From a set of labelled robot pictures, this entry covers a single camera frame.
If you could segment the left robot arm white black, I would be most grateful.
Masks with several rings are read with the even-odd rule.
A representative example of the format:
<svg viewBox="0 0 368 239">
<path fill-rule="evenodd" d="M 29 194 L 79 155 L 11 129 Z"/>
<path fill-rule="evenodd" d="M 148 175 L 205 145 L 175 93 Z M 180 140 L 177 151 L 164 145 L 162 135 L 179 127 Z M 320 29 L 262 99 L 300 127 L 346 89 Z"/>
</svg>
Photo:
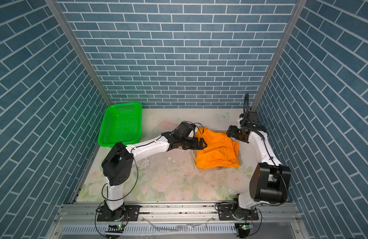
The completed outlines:
<svg viewBox="0 0 368 239">
<path fill-rule="evenodd" d="M 126 197 L 123 183 L 128 180 L 133 165 L 139 160 L 176 148 L 203 150 L 206 147 L 207 143 L 203 138 L 187 138 L 173 132 L 163 132 L 156 138 L 138 144 L 116 143 L 101 164 L 106 179 L 107 195 L 103 195 L 106 206 L 110 211 L 123 206 L 123 199 Z"/>
</svg>

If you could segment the green plastic basket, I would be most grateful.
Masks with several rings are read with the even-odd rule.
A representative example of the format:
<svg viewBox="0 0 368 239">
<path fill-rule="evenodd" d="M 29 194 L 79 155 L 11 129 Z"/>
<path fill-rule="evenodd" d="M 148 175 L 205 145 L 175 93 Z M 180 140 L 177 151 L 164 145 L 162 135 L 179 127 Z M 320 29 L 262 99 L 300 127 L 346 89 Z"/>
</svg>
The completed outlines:
<svg viewBox="0 0 368 239">
<path fill-rule="evenodd" d="M 142 133 L 142 105 L 123 103 L 108 107 L 101 123 L 98 144 L 112 148 L 116 143 L 136 144 Z"/>
</svg>

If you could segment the orange shorts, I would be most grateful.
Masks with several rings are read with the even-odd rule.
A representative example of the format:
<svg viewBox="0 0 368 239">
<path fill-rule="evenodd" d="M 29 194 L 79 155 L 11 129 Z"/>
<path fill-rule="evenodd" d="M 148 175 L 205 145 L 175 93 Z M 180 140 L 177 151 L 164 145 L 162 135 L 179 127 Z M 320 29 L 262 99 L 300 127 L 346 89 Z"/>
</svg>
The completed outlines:
<svg viewBox="0 0 368 239">
<path fill-rule="evenodd" d="M 203 138 L 207 147 L 197 151 L 196 166 L 200 169 L 217 167 L 239 168 L 239 143 L 224 132 L 214 132 L 204 127 L 196 132 Z"/>
</svg>

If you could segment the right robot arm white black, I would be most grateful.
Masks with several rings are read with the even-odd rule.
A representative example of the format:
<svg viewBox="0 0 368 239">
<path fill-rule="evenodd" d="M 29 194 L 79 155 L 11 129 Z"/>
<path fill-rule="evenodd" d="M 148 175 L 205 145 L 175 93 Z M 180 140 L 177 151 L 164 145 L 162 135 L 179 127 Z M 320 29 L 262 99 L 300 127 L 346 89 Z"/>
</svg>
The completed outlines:
<svg viewBox="0 0 368 239">
<path fill-rule="evenodd" d="M 251 144 L 253 156 L 258 160 L 249 183 L 249 192 L 234 199 L 237 208 L 250 210 L 257 206 L 279 206 L 288 199 L 291 170 L 275 156 L 266 129 L 257 120 L 241 114 L 237 126 L 231 125 L 227 136 Z"/>
</svg>

